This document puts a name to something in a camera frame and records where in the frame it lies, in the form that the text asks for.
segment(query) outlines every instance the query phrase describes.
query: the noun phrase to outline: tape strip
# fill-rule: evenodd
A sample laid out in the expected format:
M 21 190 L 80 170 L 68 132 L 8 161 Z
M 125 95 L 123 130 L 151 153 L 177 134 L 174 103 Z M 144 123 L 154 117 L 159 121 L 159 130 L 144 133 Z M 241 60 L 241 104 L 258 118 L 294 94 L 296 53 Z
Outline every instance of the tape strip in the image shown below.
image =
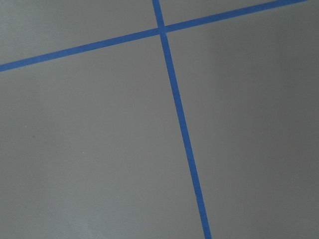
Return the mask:
M 55 52 L 47 53 L 44 55 L 35 56 L 35 57 L 0 65 L 0 72 L 40 63 L 43 61 L 49 61 L 49 60 L 53 60 L 53 59 L 57 59 L 57 58 L 65 57 L 65 56 L 70 56 L 70 55 L 74 55 L 74 54 L 78 54 L 78 53 L 82 53 L 86 51 L 92 51 L 92 50 L 104 48 L 107 46 L 113 46 L 113 45 L 121 44 L 124 42 L 135 41 L 138 39 L 155 36 L 158 34 L 159 34 L 159 30 L 157 28 L 154 28 L 154 29 L 141 31 L 141 32 L 125 35 L 125 36 L 111 38 L 108 40 L 98 41 L 98 42 L 94 42 L 94 43 L 90 43 L 90 44 L 86 44 L 82 46 L 76 46 L 76 47 L 68 48 L 65 50 L 55 51 Z
M 255 12 L 259 12 L 259 11 L 265 11 L 265 10 L 269 10 L 272 8 L 286 6 L 286 5 L 290 5 L 290 4 L 294 4 L 294 3 L 298 3 L 298 2 L 302 2 L 302 1 L 308 1 L 308 0 L 271 1 L 268 3 L 249 6 L 249 7 L 233 10 L 233 11 L 227 11 L 227 12 L 223 12 L 223 13 L 219 13 L 219 14 L 215 14 L 215 15 L 211 15 L 211 16 L 205 16 L 205 17 L 194 19 L 194 20 L 175 23 L 175 24 L 166 26 L 165 30 L 166 30 L 166 32 L 178 31 L 178 30 L 185 29 L 185 28 L 199 26 L 199 25 L 203 25 L 203 24 L 207 24 L 207 23 L 211 23 L 211 22 L 215 22 L 215 21 L 222 21 L 222 20 L 226 20 L 229 18 L 243 16 L 243 15 L 247 15 L 247 14 L 252 14 Z
M 163 52 L 164 52 L 164 57 L 165 57 L 167 72 L 168 72 L 168 76 L 169 76 L 170 86 L 171 86 L 171 90 L 172 90 L 173 97 L 174 97 L 174 103 L 175 103 L 177 117 L 178 117 L 178 121 L 179 121 L 179 127 L 180 127 L 181 135 L 183 138 L 184 147 L 185 147 L 186 156 L 187 156 L 187 161 L 188 161 L 188 166 L 189 166 L 189 170 L 190 170 L 190 175 L 191 175 L 191 179 L 193 182 L 193 187 L 194 187 L 194 191 L 195 191 L 195 195 L 196 195 L 197 206 L 198 206 L 198 210 L 199 210 L 201 224 L 203 227 L 205 239 L 211 239 L 211 233 L 210 233 L 209 223 L 208 223 L 208 219 L 207 219 L 204 199 L 203 199 L 203 195 L 201 192 L 201 187 L 200 187 L 200 183 L 199 183 L 199 178 L 198 178 L 198 174 L 197 174 L 197 169 L 196 169 L 193 151 L 191 148 L 186 119 L 185 119 L 184 110 L 183 110 L 183 106 L 182 106 L 182 102 L 181 102 L 181 98 L 180 98 L 180 94 L 179 94 L 177 79 L 176 79 L 176 75 L 175 75 L 175 69 L 174 69 L 173 60 L 172 60 L 171 53 L 170 53 L 168 38 L 167 38 L 167 35 L 165 32 L 165 25 L 164 25 L 164 20 L 163 20 L 161 8 L 160 8 L 159 0 L 153 0 L 153 6 L 154 6 L 154 12 L 156 15 L 156 20 L 157 20 L 158 27 L 159 27 L 160 40 L 161 40 L 161 45 L 162 45 Z

